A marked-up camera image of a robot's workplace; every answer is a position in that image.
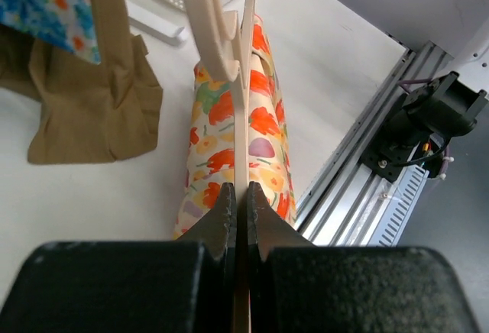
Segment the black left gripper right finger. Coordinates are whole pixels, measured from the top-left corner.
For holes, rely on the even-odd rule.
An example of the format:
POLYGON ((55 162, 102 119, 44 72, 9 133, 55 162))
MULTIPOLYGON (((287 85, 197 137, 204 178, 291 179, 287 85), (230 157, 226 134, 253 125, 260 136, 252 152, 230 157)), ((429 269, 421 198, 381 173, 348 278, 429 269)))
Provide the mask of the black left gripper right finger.
POLYGON ((448 261, 425 247, 319 247, 247 194, 253 332, 477 332, 448 261))

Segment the beige plastic hanger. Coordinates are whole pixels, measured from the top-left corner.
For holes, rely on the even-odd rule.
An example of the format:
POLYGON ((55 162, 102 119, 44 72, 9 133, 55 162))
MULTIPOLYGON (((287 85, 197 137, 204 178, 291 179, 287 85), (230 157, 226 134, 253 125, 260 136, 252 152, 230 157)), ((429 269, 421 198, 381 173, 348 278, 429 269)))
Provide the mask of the beige plastic hanger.
POLYGON ((234 110, 234 186, 237 202, 233 330, 251 331, 248 279, 248 119, 255 0, 244 11, 224 11, 220 0, 185 0, 202 64, 215 81, 229 82, 234 110))

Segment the orange floral cloth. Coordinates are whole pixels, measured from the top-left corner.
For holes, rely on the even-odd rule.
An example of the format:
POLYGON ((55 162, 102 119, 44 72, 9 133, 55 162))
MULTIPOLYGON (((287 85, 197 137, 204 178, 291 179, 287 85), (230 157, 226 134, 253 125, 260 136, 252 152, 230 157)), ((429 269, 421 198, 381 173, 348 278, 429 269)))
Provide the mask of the orange floral cloth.
MULTIPOLYGON (((223 183, 234 180, 234 111, 229 84, 194 68, 195 98, 189 131, 184 197, 173 236, 180 237, 215 204, 223 183)), ((263 21, 254 18, 249 92, 249 179, 260 183, 271 208, 296 221, 282 92, 263 21)))

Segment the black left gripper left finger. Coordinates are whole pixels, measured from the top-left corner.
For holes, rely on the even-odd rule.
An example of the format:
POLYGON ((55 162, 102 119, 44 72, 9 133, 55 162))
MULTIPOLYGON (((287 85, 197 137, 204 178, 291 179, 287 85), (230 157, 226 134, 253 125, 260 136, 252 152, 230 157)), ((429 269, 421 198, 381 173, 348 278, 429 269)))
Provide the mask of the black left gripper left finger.
POLYGON ((175 241, 52 241, 26 258, 3 332, 230 332, 235 189, 175 241))

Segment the blue floral skirt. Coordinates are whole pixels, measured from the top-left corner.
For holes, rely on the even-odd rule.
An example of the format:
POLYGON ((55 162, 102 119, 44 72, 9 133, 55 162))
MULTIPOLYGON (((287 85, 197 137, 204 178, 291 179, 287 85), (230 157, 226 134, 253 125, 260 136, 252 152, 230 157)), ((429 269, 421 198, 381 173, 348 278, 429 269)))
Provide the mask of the blue floral skirt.
POLYGON ((1 0, 1 24, 101 63, 91 0, 1 0))

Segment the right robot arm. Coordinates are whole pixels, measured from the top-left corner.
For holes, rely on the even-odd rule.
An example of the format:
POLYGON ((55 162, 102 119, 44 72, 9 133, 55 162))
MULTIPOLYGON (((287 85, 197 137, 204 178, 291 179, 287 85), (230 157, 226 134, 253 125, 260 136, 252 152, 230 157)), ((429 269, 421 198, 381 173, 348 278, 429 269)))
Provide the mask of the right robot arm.
POLYGON ((402 94, 361 155, 361 162, 393 183, 403 168, 440 158, 454 137, 472 131, 487 91, 468 88, 450 72, 402 94))

